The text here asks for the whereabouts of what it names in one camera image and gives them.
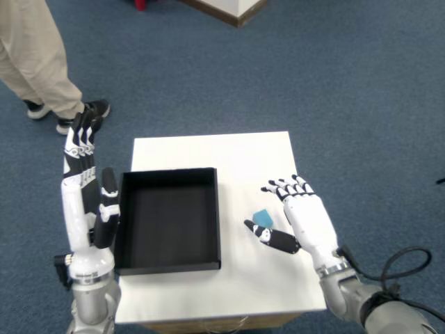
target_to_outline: robotic hand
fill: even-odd
[[[111,168],[103,170],[100,190],[95,175],[94,137],[101,123],[89,111],[78,113],[65,143],[61,190],[72,253],[56,256],[54,264],[74,292],[69,334],[112,333],[120,301],[109,249],[120,217],[118,187]]]
[[[261,228],[251,221],[245,221],[245,224],[268,246],[288,253],[296,253],[301,247],[311,255],[327,306],[332,313],[342,320],[361,324],[369,334],[437,334],[407,301],[386,290],[385,280],[382,281],[384,289],[360,282],[355,267],[352,268],[349,261],[342,256],[344,254],[338,247],[337,234],[323,201],[306,181],[292,175],[292,179],[288,180],[271,180],[261,190],[276,194],[283,202],[284,213],[295,237],[281,231]],[[294,245],[297,246],[294,246],[296,250],[289,251],[292,249],[289,248],[292,239],[295,239]],[[426,267],[429,261],[430,254],[427,262],[419,268]],[[388,279],[403,277],[406,273],[398,276],[385,275],[384,271],[382,277]]]

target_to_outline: blue block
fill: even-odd
[[[272,218],[269,216],[269,213],[266,209],[255,212],[252,218],[253,222],[263,228],[271,228],[273,225]]]

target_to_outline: black tray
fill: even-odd
[[[118,274],[221,267],[215,168],[124,173],[120,210]]]

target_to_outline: khaki pants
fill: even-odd
[[[45,103],[59,117],[83,111],[45,0],[0,0],[0,79],[20,99]]]

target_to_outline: shoe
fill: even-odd
[[[111,110],[111,106],[107,100],[97,100],[85,103],[85,109],[83,111],[92,111],[94,113],[95,118],[105,118],[108,116]],[[56,126],[56,131],[59,134],[66,136],[68,131],[70,130],[71,124],[74,119],[66,119],[58,117],[58,122]]]
[[[32,120],[41,120],[51,111],[45,104],[36,104],[28,100],[23,100],[23,102],[28,106],[27,114]]]

